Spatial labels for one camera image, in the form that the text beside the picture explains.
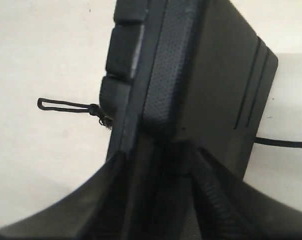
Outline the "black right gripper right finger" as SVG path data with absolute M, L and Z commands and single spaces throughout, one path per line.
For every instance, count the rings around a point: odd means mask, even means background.
M 302 212 L 257 191 L 210 154 L 184 147 L 193 202 L 206 240 L 302 240 Z

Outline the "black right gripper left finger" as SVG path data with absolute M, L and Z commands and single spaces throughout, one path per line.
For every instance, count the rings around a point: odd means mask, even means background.
M 157 195 L 163 149 L 114 154 L 87 182 L 37 214 L 0 228 L 0 240 L 162 240 Z

